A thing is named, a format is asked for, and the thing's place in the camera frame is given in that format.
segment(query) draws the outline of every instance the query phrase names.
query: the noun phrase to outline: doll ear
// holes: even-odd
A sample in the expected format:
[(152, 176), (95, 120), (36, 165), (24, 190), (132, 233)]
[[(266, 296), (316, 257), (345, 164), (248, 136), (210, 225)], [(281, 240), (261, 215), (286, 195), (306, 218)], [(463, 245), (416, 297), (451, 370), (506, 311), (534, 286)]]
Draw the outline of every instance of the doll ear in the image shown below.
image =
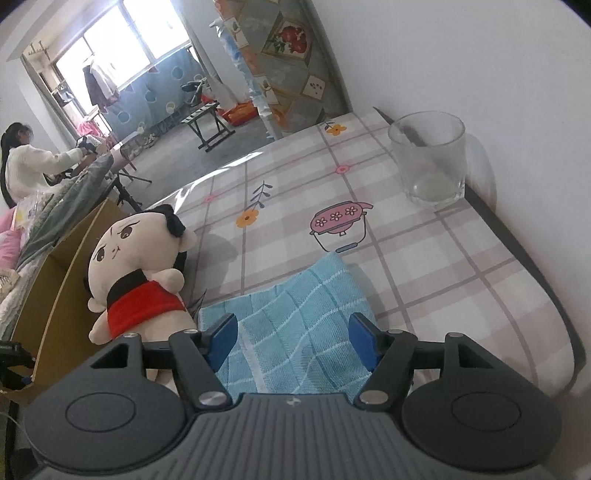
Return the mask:
[(102, 313), (102, 312), (104, 312), (104, 311), (107, 309), (107, 307), (105, 307), (105, 306), (101, 305), (101, 304), (100, 304), (100, 303), (99, 303), (99, 302), (96, 300), (96, 298), (92, 297), (92, 298), (91, 298), (91, 299), (88, 301), (88, 309), (89, 309), (91, 312), (94, 312), (94, 313)]
[(178, 248), (179, 252), (188, 252), (195, 245), (197, 245), (197, 235), (191, 230), (185, 230), (181, 237), (181, 244)]

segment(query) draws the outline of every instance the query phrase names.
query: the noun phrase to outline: blue towel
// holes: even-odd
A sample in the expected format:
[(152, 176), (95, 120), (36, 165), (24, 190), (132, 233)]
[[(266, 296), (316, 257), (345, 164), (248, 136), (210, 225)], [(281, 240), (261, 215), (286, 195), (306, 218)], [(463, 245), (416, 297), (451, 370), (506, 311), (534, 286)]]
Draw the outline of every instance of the blue towel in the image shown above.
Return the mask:
[(225, 313), (238, 318), (238, 341), (217, 373), (234, 399), (344, 392), (351, 400), (369, 378), (349, 343), (354, 312), (375, 322), (347, 266), (329, 253), (273, 288), (201, 310), (200, 327)]

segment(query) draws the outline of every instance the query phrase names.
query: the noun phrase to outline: glass cup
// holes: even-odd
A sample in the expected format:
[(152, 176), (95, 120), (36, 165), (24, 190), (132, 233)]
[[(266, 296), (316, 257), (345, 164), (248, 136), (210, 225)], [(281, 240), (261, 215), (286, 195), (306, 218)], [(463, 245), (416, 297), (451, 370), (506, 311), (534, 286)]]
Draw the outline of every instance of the glass cup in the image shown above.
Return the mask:
[(464, 197), (466, 127), (444, 112), (418, 112), (388, 130), (408, 198), (440, 210)]

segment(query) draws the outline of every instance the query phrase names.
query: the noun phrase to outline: doll face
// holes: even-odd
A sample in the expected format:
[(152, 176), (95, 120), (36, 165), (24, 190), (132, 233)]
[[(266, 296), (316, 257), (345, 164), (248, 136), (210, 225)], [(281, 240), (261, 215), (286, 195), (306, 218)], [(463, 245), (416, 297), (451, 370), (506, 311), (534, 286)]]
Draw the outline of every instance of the doll face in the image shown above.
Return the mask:
[(106, 305), (109, 290), (121, 277), (137, 269), (158, 272), (172, 268), (182, 240), (168, 231), (161, 213), (139, 213), (114, 223), (90, 260), (88, 280), (93, 297)]

